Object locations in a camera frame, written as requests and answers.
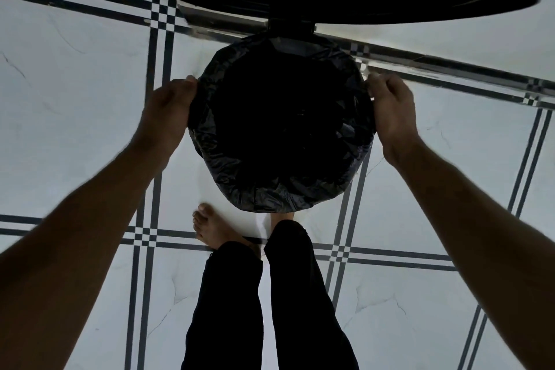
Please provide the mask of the person's leg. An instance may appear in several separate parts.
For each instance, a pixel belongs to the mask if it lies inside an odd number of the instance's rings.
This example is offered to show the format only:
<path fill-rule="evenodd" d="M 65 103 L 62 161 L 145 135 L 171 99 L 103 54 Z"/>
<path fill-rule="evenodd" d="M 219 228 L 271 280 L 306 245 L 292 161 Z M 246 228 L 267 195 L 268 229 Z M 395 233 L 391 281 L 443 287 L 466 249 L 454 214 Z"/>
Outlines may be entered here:
<path fill-rule="evenodd" d="M 181 370 L 261 370 L 262 261 L 229 241 L 207 259 Z"/>
<path fill-rule="evenodd" d="M 279 221 L 264 251 L 279 370 L 359 370 L 304 227 Z"/>

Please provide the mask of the black plastic bin bag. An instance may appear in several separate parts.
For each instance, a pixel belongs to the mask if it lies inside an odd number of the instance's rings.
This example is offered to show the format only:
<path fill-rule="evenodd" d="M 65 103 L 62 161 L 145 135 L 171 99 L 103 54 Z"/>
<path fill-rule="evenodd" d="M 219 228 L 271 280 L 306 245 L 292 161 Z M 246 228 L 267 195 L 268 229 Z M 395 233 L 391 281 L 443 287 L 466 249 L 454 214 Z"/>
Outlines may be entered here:
<path fill-rule="evenodd" d="M 220 49 L 198 79 L 189 132 L 215 184 L 246 212 L 298 212 L 351 184 L 376 133 L 352 56 L 268 32 Z"/>

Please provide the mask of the person's left forearm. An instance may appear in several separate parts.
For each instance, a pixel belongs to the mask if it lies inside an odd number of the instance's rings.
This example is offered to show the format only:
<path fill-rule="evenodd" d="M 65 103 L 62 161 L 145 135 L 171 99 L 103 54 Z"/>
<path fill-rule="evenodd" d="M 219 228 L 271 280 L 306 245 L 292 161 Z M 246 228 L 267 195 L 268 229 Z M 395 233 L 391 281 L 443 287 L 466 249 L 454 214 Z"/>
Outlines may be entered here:
<path fill-rule="evenodd" d="M 135 136 L 0 254 L 0 370 L 64 370 L 144 192 L 180 140 Z"/>

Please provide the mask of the person's right hand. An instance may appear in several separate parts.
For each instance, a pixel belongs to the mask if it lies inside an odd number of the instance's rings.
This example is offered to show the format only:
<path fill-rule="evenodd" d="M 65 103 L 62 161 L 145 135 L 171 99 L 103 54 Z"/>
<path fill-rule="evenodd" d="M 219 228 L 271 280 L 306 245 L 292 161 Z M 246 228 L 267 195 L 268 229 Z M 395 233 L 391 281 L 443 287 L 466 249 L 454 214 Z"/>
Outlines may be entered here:
<path fill-rule="evenodd" d="M 399 99 L 373 99 L 376 130 L 384 157 L 396 169 L 402 166 L 415 146 L 422 143 L 417 130 L 413 93 L 401 78 L 400 80 Z"/>

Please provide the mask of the person's right leg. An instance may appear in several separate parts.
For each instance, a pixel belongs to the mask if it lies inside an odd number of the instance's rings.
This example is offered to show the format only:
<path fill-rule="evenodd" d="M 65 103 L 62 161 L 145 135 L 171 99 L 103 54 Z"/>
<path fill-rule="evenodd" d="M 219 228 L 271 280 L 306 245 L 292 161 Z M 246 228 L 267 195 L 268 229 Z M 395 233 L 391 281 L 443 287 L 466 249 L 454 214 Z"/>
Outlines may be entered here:
<path fill-rule="evenodd" d="M 279 221 L 264 251 L 279 370 L 359 370 L 304 227 Z"/>

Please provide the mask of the person's left hand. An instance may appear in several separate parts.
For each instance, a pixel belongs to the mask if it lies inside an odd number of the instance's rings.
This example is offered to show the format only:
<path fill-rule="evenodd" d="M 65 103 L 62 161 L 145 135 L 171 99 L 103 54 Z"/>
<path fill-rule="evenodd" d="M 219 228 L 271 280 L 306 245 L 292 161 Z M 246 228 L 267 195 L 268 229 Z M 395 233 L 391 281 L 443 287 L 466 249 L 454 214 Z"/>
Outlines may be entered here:
<path fill-rule="evenodd" d="M 193 99 L 165 99 L 164 85 L 147 100 L 132 142 L 170 157 L 185 134 Z"/>

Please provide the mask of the person's left leg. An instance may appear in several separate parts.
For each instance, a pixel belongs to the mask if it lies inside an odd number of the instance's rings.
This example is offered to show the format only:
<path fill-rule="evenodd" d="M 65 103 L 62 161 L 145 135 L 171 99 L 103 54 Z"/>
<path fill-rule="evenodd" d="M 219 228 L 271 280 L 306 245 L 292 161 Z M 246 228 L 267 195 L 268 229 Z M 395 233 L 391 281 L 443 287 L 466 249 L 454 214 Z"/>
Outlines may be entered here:
<path fill-rule="evenodd" d="M 262 261 L 229 241 L 207 259 L 181 370 L 261 370 Z"/>

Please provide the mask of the person's right foot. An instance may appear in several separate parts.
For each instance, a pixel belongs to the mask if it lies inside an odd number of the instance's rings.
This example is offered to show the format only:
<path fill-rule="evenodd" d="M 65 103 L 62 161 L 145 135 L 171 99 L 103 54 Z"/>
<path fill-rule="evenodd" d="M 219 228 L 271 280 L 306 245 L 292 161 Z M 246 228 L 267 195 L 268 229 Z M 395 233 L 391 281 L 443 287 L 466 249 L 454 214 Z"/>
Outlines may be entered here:
<path fill-rule="evenodd" d="M 288 213 L 270 213 L 270 232 L 272 233 L 278 223 L 282 221 L 294 220 L 294 212 Z"/>

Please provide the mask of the person's left foot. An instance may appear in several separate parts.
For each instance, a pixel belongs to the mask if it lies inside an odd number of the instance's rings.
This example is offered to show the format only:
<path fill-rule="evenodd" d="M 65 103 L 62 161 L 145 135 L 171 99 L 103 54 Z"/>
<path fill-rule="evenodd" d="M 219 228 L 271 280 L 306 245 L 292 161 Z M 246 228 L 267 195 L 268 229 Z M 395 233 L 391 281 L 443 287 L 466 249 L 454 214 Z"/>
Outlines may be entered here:
<path fill-rule="evenodd" d="M 201 203 L 193 212 L 193 230 L 197 239 L 208 247 L 218 250 L 228 242 L 237 242 L 250 248 L 261 259 L 260 247 L 238 233 L 225 219 L 220 217 L 210 204 Z"/>

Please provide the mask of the person's right forearm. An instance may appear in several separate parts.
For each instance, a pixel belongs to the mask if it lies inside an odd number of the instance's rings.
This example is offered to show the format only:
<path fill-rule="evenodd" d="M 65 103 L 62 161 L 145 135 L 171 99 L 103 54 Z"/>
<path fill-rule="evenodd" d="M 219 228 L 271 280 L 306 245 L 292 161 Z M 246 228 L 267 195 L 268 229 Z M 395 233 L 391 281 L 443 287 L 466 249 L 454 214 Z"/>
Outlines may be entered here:
<path fill-rule="evenodd" d="M 461 277 L 526 370 L 555 370 L 555 242 L 419 137 L 379 136 Z"/>

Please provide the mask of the metal floor threshold strip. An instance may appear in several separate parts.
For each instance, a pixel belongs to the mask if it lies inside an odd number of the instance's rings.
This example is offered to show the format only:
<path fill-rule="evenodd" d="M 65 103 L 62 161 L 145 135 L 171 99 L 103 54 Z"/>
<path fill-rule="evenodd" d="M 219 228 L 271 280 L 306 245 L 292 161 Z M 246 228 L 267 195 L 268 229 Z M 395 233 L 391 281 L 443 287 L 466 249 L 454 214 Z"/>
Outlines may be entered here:
<path fill-rule="evenodd" d="M 219 32 L 232 36 L 248 36 L 268 28 L 268 20 L 240 15 L 222 14 L 178 1 L 177 7 L 188 26 L 200 32 Z M 536 93 L 555 99 L 555 81 L 518 73 L 468 64 L 447 58 L 394 49 L 387 46 L 349 40 L 316 33 L 352 52 L 352 56 L 392 65 L 410 67 L 424 72 L 470 79 L 484 84 L 501 85 L 518 91 Z"/>

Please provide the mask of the person's foot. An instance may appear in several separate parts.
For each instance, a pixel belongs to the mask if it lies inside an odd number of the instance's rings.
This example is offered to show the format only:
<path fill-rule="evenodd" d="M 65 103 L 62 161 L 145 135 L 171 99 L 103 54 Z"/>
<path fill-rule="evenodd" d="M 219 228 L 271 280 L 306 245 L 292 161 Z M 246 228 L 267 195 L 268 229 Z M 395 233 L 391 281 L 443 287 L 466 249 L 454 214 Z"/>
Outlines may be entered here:
<path fill-rule="evenodd" d="M 294 212 L 288 213 L 270 213 L 270 232 L 272 233 L 278 223 L 282 221 L 294 220 Z"/>
<path fill-rule="evenodd" d="M 260 247 L 238 233 L 225 219 L 220 217 L 210 204 L 201 203 L 193 212 L 193 230 L 197 239 L 208 247 L 218 250 L 228 242 L 237 242 L 250 248 L 261 259 Z"/>

